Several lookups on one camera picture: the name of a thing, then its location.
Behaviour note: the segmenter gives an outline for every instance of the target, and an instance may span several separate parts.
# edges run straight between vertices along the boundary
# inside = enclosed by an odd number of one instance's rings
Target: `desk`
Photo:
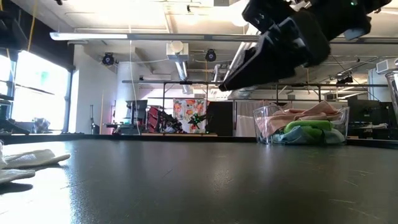
[[[0,187],[0,223],[397,223],[398,151],[77,140]]]

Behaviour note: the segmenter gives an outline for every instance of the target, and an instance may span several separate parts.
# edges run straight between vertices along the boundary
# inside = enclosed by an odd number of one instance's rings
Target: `metal frame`
[[[306,86],[316,86],[318,87],[318,101],[321,102],[321,88],[324,87],[363,87],[363,88],[369,88],[369,87],[388,87],[388,85],[383,85],[383,84],[317,84],[317,83],[284,83],[283,84],[285,87],[283,87],[283,90],[286,88],[286,86],[291,86],[291,87],[306,87]],[[279,84],[276,84],[276,103],[278,103],[279,100]],[[282,100],[282,101],[316,101],[316,100]]]
[[[179,40],[179,41],[220,41],[220,42],[258,42],[258,35],[237,34],[132,34],[132,33],[72,33],[51,32],[53,40]],[[346,40],[337,37],[330,44],[398,44],[396,37],[360,37]]]
[[[123,80],[123,83],[132,83],[131,80]],[[190,81],[162,81],[162,80],[156,80],[156,81],[140,81],[136,80],[134,83],[163,83],[163,96],[162,97],[151,97],[151,99],[162,99],[162,107],[164,111],[164,104],[165,100],[172,100],[172,99],[193,99],[193,100],[202,100],[203,98],[176,98],[176,97],[165,97],[165,94],[169,89],[166,89],[166,84],[172,83],[172,84],[180,84],[180,85],[193,85],[193,84],[202,84],[206,85],[206,113],[207,113],[207,102],[208,102],[208,85],[219,85],[221,82],[190,82]],[[287,86],[291,87],[306,87],[306,86],[316,86],[318,88],[318,99],[317,100],[300,100],[300,99],[294,99],[294,100],[281,100],[279,99],[279,85],[282,85],[282,89],[286,89]],[[237,128],[237,120],[238,120],[238,101],[276,101],[278,104],[281,101],[302,101],[302,102],[321,102],[322,101],[322,87],[363,87],[363,88],[368,88],[368,87],[388,87],[388,85],[380,85],[380,84],[373,84],[373,85],[368,85],[368,84],[358,84],[358,85],[353,85],[353,84],[319,84],[319,83],[276,83],[273,85],[269,86],[275,86],[275,93],[276,93],[276,99],[264,99],[264,98],[250,98],[250,99],[230,99],[226,101],[232,101],[233,103],[233,137],[236,137],[236,128]],[[329,102],[338,102],[339,100],[327,100]]]

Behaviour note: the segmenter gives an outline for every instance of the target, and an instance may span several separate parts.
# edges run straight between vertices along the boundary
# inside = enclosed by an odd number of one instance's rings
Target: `cable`
[[[27,43],[27,51],[28,52],[30,51],[30,45],[32,44],[33,30],[34,30],[35,21],[36,21],[37,1],[38,0],[35,0],[35,4],[33,5],[32,25],[30,26],[29,41]]]
[[[132,49],[131,49],[131,43],[132,41],[130,40],[130,77],[131,77],[131,84],[132,84],[132,91],[134,92],[134,101],[135,101],[135,109],[136,109],[136,116],[137,116],[137,131],[138,131],[138,135],[141,135],[141,132],[139,131],[139,127],[138,127],[138,109],[137,109],[137,95],[136,95],[136,87],[134,86],[134,80],[132,79],[132,59],[131,59],[131,54],[132,54]]]
[[[337,61],[337,59],[335,58],[335,56],[333,56],[332,55],[332,57],[333,57],[333,59],[335,59],[335,61],[340,65],[340,67],[343,69],[343,72],[344,71],[346,71],[346,69]],[[371,96],[373,96],[375,99],[377,99],[377,101],[378,102],[380,102],[380,100],[377,98],[377,97],[375,97],[368,89],[366,89],[365,87],[362,87],[364,90],[366,90],[367,91],[367,93],[369,93]]]

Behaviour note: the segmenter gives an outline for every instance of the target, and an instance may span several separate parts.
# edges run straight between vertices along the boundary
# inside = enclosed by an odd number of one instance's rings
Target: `colorful artwork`
[[[177,118],[182,123],[182,128],[188,133],[198,132],[195,125],[188,124],[194,114],[199,116],[206,113],[206,106],[204,100],[176,100],[174,99],[173,117]],[[200,129],[204,129],[206,122],[199,124]]]

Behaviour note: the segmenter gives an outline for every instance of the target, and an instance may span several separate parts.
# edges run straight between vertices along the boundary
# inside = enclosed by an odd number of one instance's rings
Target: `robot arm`
[[[250,0],[242,16],[261,36],[249,58],[226,78],[220,90],[277,82],[295,75],[294,68],[321,64],[329,41],[344,33],[348,40],[368,34],[367,16],[391,0],[306,0],[298,12],[283,0]]]

